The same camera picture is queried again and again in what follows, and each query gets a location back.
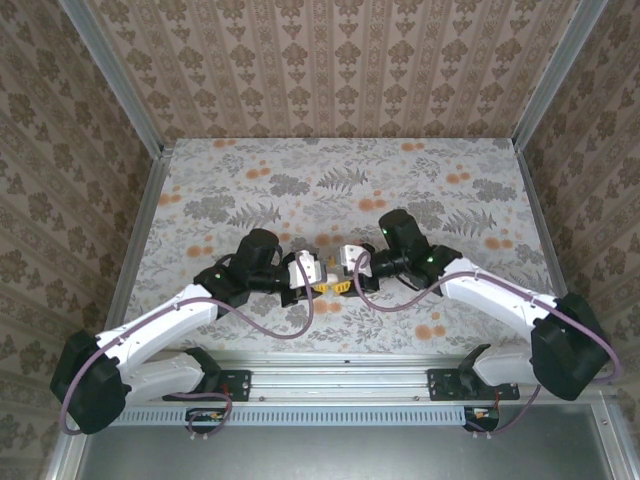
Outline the floral patterned table cover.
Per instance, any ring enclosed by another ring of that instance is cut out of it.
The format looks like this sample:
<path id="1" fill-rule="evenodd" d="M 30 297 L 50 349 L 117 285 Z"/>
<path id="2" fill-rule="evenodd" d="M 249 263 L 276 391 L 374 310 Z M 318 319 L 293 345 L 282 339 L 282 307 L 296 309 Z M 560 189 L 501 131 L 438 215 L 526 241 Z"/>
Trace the floral patterned table cover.
<path id="1" fill-rule="evenodd" d="M 384 248 L 378 222 L 396 208 L 429 242 L 523 287 L 552 291 L 508 139 L 193 139 L 173 150 L 126 319 L 178 293 L 254 228 L 274 233 L 285 252 L 308 250 L 337 266 L 344 244 Z M 419 299 L 394 279 L 372 301 L 402 311 L 372 310 L 331 292 L 291 307 L 254 294 L 245 315 L 277 338 L 228 315 L 175 348 L 464 355 L 482 343 L 524 343 L 474 307 Z"/>

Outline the black controller board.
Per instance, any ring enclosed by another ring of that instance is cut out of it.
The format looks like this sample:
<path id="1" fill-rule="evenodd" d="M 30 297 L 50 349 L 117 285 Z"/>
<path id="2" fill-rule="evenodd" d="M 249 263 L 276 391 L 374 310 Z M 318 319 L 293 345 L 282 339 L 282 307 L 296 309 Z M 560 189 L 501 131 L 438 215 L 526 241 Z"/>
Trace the black controller board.
<path id="1" fill-rule="evenodd" d="M 185 427 L 193 437 L 209 437 L 226 423 L 227 411 L 226 407 L 188 409 Z"/>
<path id="2" fill-rule="evenodd" d="M 465 407 L 463 428 L 471 433 L 492 433 L 498 428 L 500 414 L 495 407 Z"/>

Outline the grey metal platform sheet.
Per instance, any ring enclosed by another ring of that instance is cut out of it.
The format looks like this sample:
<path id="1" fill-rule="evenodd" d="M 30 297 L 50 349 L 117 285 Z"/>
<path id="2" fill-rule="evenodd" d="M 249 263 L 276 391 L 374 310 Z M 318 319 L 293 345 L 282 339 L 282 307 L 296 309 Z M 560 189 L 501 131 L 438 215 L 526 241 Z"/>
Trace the grey metal platform sheet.
<path id="1" fill-rule="evenodd" d="M 539 404 L 498 435 L 460 427 L 115 427 L 57 442 L 45 480 L 640 480 L 617 407 Z"/>

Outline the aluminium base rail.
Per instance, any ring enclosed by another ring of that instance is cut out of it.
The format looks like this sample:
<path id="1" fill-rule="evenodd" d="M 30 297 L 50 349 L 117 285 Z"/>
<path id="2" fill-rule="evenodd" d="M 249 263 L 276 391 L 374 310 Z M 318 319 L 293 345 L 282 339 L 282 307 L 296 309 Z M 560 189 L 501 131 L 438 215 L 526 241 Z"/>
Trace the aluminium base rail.
<path id="1" fill-rule="evenodd" d="M 101 355 L 86 372 L 76 361 L 70 372 L 59 368 L 51 383 L 55 395 L 68 399 L 71 412 L 112 417 L 125 407 L 160 401 L 173 390 L 191 387 L 205 373 L 250 370 L 247 402 L 349 403 L 432 401 L 426 372 L 458 368 L 459 356 L 390 356 L 209 353 L 191 348 L 128 367 Z M 178 394 L 179 401 L 231 400 L 219 393 Z"/>

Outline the aluminium table side rail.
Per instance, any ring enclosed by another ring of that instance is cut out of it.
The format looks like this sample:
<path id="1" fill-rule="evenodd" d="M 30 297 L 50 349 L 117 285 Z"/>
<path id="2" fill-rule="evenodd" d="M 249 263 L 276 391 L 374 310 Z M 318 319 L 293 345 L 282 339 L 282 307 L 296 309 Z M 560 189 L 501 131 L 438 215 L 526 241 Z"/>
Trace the aluminium table side rail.
<path id="1" fill-rule="evenodd" d="M 526 159 L 521 149 L 515 148 L 515 154 L 518 161 L 518 165 L 523 178 L 524 188 L 529 200 L 530 208 L 532 211 L 533 219 L 536 225 L 536 230 L 539 235 L 541 249 L 543 251 L 547 269 L 549 272 L 551 285 L 554 292 L 561 297 L 564 297 L 568 292 L 566 281 L 561 270 L 559 260 L 552 242 L 551 235 L 544 217 L 544 212 L 540 205 L 534 182 L 532 180 Z"/>
<path id="2" fill-rule="evenodd" d="M 106 318 L 105 327 L 107 329 L 119 326 L 124 322 L 157 204 L 162 193 L 164 181 L 169 172 L 173 150 L 173 145 L 165 146 L 151 164 L 149 177 L 145 185 L 122 269 Z"/>

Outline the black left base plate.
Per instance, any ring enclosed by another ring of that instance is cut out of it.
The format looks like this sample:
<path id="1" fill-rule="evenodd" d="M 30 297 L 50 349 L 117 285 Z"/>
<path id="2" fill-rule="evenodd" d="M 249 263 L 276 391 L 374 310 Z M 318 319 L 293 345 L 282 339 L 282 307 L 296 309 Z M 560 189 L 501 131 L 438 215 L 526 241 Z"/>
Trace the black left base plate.
<path id="1" fill-rule="evenodd" d="M 179 401 L 178 394 L 219 393 L 232 401 L 247 402 L 251 391 L 252 372 L 250 370 L 222 369 L 217 373 L 205 373 L 203 378 L 191 387 L 173 390 L 163 395 L 163 401 Z"/>

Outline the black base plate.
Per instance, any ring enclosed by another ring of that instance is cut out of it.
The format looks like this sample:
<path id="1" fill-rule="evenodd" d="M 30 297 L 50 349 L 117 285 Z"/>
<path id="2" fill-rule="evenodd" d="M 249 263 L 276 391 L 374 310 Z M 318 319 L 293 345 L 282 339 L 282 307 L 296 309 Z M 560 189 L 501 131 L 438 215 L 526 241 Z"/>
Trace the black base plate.
<path id="1" fill-rule="evenodd" d="M 205 373 L 203 378 L 191 387 L 173 390 L 163 395 L 163 401 L 179 401 L 178 394 L 219 393 L 232 401 L 247 402 L 251 391 L 252 372 L 250 370 L 222 369 L 217 373 Z"/>
<path id="2" fill-rule="evenodd" d="M 429 397 L 432 401 L 519 400 L 516 384 L 490 386 L 473 371 L 429 369 L 426 372 Z"/>

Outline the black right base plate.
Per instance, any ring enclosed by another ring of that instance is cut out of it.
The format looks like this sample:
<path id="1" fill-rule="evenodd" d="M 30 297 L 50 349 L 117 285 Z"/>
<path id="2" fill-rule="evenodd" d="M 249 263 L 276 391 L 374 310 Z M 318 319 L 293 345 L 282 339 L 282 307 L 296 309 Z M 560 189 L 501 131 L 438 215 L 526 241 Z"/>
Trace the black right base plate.
<path id="1" fill-rule="evenodd" d="M 490 386 L 473 371 L 429 369 L 426 372 L 429 397 L 432 401 L 519 400 L 516 384 Z"/>

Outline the aluminium frame post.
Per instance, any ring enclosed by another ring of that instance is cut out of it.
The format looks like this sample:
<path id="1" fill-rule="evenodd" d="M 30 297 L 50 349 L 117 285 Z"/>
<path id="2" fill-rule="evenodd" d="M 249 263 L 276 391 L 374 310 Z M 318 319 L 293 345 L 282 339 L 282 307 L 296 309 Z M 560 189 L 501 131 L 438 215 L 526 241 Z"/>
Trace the aluminium frame post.
<path id="1" fill-rule="evenodd" d="M 512 143 L 517 153 L 522 153 L 531 140 L 607 3 L 608 0 L 579 1 L 571 21 L 515 127 Z"/>
<path id="2" fill-rule="evenodd" d="M 91 57 L 153 161 L 162 156 L 164 141 L 130 80 L 123 60 L 99 26 L 86 0 L 59 0 Z"/>

